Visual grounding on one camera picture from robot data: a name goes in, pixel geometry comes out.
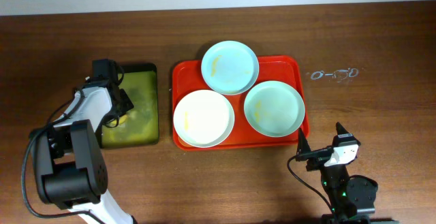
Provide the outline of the yellow green scrub sponge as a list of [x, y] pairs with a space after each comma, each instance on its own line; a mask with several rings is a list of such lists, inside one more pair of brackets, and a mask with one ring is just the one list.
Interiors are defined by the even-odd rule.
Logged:
[[115, 119], [114, 124], [115, 125], [121, 125], [121, 124], [123, 124], [127, 120], [127, 118], [128, 118], [128, 115], [126, 115], [126, 114], [122, 115], [122, 116], [119, 116], [118, 118]]

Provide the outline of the white plate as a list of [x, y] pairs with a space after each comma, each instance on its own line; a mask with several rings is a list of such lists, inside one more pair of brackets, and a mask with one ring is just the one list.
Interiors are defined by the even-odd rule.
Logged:
[[184, 96], [173, 113], [177, 136], [195, 148], [211, 148], [231, 134], [235, 113], [222, 94], [211, 90], [193, 91]]

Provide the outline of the light blue plate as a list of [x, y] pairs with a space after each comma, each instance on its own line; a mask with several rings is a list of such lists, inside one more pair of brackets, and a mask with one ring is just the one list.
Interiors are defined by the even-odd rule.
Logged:
[[200, 71], [212, 90], [223, 95], [238, 95], [255, 84], [260, 64], [250, 47], [228, 40], [214, 44], [205, 52]]

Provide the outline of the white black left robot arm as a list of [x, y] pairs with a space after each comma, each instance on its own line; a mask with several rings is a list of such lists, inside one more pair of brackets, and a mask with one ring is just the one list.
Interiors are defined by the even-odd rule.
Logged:
[[83, 85], [57, 120], [30, 133], [25, 159], [33, 161], [37, 193], [45, 204], [61, 210], [38, 213], [24, 196], [31, 214], [41, 219], [80, 216], [87, 223], [135, 223], [108, 190], [108, 172], [96, 136], [114, 110], [113, 95], [108, 82]]

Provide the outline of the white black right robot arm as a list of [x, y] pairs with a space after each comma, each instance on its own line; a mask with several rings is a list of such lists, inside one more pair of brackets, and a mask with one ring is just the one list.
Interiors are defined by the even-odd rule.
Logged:
[[308, 172], [321, 174], [322, 188], [327, 194], [322, 199], [330, 209], [329, 214], [322, 215], [321, 223], [370, 223], [378, 184], [366, 176], [348, 174], [347, 165], [357, 158], [361, 143], [340, 123], [336, 124], [336, 131], [330, 146], [311, 150], [299, 129], [295, 160], [306, 162]]

